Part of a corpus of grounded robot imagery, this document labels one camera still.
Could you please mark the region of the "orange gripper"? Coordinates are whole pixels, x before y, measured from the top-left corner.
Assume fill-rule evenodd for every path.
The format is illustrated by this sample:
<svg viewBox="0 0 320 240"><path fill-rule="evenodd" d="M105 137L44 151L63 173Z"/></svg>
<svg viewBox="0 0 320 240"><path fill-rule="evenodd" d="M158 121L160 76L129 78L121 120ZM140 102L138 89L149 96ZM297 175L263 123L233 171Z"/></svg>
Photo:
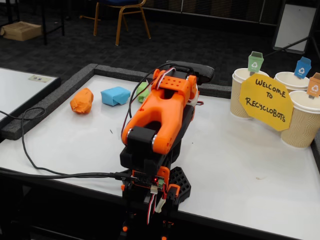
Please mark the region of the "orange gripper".
<svg viewBox="0 0 320 240"><path fill-rule="evenodd" d="M195 91L195 96L193 99L190 99L190 105L195 107L195 106L202 106L204 104L203 101L199 100L199 90L198 86L196 85L196 91Z"/></svg>

